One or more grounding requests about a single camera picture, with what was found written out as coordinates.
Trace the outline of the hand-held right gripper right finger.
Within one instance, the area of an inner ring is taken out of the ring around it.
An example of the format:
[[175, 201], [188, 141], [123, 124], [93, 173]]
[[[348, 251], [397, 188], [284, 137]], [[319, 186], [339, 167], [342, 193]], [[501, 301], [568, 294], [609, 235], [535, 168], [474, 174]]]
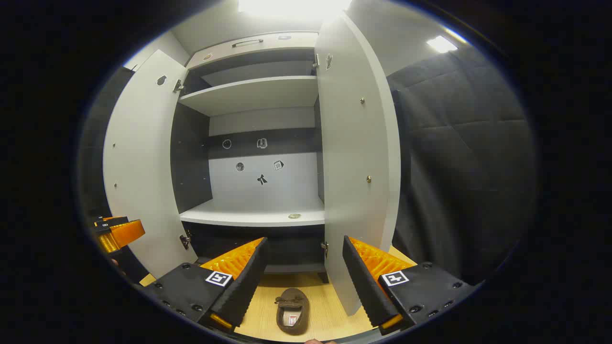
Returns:
[[353, 237], [344, 237], [342, 256], [365, 313], [382, 335], [428, 322], [477, 290], [433, 263], [409, 263]]

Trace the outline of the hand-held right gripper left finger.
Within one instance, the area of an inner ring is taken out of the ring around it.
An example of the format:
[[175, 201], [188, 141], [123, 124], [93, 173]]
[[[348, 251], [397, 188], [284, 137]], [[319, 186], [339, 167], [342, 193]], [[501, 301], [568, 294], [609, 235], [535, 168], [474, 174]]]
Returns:
[[191, 322], [233, 333], [242, 324], [267, 263], [268, 239], [261, 237], [205, 264], [181, 263], [142, 291]]

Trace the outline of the brown fuzzy shoe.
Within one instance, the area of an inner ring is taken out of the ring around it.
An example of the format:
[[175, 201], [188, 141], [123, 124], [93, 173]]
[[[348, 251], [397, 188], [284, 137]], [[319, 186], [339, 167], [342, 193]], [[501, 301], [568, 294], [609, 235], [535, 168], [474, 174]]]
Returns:
[[288, 288], [275, 298], [277, 326], [284, 333], [302, 335], [308, 328], [309, 300], [300, 289]]

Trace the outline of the white shoe cabinet door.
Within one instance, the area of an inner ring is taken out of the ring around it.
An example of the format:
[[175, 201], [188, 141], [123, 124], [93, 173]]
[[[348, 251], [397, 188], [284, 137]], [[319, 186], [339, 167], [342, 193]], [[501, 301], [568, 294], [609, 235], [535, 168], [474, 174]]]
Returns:
[[325, 267], [346, 315], [361, 301], [342, 256], [344, 237], [385, 252], [395, 232], [401, 183], [396, 112], [369, 41], [343, 12], [319, 31], [315, 53], [324, 176]]
[[142, 222], [145, 233], [129, 248], [155, 278], [197, 258], [179, 239], [185, 231], [171, 178], [171, 127], [179, 95], [175, 85], [185, 77], [183, 65], [155, 51], [122, 90], [103, 146], [110, 211]]

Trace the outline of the white and grey shoe cabinet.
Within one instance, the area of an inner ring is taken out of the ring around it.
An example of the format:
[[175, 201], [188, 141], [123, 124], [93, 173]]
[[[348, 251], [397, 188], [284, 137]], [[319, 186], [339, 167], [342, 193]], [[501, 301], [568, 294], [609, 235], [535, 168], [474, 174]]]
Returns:
[[171, 131], [180, 241], [204, 263], [267, 237], [267, 274], [324, 267], [316, 31], [268, 32], [195, 52]]

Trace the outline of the black backdrop cloth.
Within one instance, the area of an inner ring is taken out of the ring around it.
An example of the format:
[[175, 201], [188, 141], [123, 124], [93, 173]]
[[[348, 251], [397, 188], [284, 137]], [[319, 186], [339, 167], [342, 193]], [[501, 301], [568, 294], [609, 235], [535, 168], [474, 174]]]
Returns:
[[530, 225], [537, 148], [526, 111], [473, 47], [389, 74], [401, 149], [392, 244], [472, 285], [494, 274]]

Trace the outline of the ceiling light strip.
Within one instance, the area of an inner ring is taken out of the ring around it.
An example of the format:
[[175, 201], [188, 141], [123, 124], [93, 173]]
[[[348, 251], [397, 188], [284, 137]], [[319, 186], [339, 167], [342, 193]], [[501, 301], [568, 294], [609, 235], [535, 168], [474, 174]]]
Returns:
[[447, 53], [457, 50], [457, 46], [455, 46], [455, 44], [453, 44], [451, 41], [442, 36], [437, 36], [433, 39], [430, 39], [426, 43], [428, 46], [433, 48], [435, 52], [438, 53]]

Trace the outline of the large ceiling light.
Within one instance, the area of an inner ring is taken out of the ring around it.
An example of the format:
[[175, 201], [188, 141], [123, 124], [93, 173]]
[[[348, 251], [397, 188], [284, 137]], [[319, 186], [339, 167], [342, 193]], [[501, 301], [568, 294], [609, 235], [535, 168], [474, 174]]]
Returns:
[[238, 12], [260, 17], [319, 19], [349, 9], [353, 0], [238, 0]]

